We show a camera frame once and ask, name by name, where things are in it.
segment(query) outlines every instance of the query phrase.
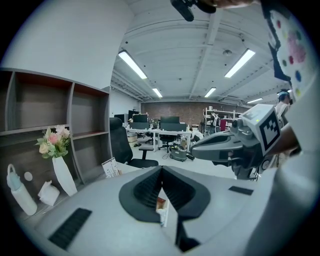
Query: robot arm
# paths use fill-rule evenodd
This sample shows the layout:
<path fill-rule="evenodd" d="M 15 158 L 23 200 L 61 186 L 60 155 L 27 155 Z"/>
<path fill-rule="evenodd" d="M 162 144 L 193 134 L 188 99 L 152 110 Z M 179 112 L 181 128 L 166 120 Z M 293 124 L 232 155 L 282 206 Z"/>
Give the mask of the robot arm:
<path fill-rule="evenodd" d="M 258 104 L 233 121 L 230 131 L 214 133 L 191 148 L 194 157 L 231 166 L 238 179 L 250 180 L 253 168 L 268 167 L 266 156 L 281 135 L 275 108 Z"/>

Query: white water bottle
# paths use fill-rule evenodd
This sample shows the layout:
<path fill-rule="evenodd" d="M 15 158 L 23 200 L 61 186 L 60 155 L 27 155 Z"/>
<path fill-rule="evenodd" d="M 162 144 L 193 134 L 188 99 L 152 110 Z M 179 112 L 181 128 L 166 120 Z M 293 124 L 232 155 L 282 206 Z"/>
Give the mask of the white water bottle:
<path fill-rule="evenodd" d="M 37 211 L 37 204 L 30 196 L 25 185 L 20 181 L 20 177 L 17 175 L 15 167 L 10 163 L 8 165 L 8 174 L 6 177 L 6 182 L 11 189 L 11 193 L 17 203 L 20 205 L 24 212 L 31 216 Z"/>

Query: flower vase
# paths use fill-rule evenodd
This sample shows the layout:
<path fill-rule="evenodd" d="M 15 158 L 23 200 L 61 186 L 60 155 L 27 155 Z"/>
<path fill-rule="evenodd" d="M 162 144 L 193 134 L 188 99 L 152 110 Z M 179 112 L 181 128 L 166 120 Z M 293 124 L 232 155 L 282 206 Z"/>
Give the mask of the flower vase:
<path fill-rule="evenodd" d="M 77 193 L 76 184 L 62 156 L 52 158 L 53 168 L 58 182 L 69 197 Z"/>

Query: paper card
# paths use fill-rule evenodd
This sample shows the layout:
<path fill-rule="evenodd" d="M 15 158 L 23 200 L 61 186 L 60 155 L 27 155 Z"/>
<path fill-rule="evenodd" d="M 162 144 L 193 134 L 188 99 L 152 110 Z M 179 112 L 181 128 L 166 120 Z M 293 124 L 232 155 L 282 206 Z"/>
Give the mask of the paper card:
<path fill-rule="evenodd" d="M 107 178 L 112 178 L 120 175 L 119 168 L 114 157 L 102 163 L 101 165 Z"/>

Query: tissue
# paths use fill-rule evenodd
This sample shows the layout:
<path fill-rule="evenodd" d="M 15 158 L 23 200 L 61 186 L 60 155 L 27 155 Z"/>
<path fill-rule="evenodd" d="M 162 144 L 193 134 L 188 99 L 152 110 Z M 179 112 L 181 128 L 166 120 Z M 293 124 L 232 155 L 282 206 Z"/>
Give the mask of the tissue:
<path fill-rule="evenodd" d="M 46 205 L 54 206 L 55 202 L 57 201 L 57 198 L 60 194 L 60 191 L 55 187 L 51 185 L 52 180 L 49 182 L 45 182 L 38 194 L 38 197 L 40 198 L 40 201 Z"/>

